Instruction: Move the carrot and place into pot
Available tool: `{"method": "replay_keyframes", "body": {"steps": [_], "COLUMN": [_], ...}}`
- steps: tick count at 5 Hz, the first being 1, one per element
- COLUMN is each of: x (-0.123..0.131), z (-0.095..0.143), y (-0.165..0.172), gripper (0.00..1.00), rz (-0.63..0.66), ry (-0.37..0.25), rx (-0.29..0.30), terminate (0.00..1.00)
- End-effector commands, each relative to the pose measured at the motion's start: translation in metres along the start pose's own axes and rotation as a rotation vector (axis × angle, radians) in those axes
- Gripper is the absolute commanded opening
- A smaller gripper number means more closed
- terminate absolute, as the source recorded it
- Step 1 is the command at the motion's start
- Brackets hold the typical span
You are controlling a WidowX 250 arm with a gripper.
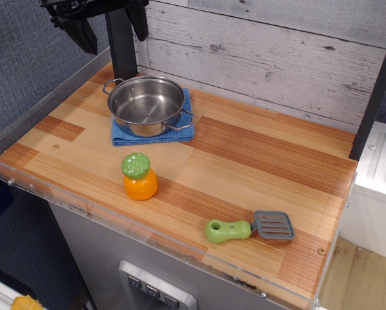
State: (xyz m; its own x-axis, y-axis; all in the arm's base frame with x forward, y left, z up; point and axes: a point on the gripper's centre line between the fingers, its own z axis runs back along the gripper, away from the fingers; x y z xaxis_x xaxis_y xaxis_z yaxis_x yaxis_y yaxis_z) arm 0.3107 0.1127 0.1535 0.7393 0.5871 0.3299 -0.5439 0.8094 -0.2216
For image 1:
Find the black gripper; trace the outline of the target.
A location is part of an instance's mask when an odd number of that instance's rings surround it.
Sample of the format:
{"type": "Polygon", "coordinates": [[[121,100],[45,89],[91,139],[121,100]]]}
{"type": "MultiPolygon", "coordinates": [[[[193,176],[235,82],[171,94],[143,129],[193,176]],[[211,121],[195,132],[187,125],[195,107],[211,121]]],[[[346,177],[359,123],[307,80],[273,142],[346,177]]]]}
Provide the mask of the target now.
{"type": "Polygon", "coordinates": [[[72,41],[88,54],[97,54],[97,37],[87,19],[125,8],[139,41],[148,37],[145,7],[149,1],[39,1],[48,10],[51,22],[63,30],[72,41]]]}

